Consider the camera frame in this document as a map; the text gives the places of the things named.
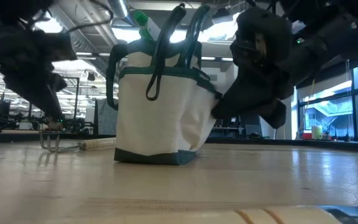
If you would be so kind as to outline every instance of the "wooden table surface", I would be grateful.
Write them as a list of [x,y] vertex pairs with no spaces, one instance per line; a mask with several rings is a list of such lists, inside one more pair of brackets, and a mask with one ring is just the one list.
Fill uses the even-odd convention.
[[206,144],[185,166],[122,164],[113,155],[113,149],[55,155],[37,142],[0,144],[0,223],[79,223],[128,213],[271,205],[358,206],[358,153]]

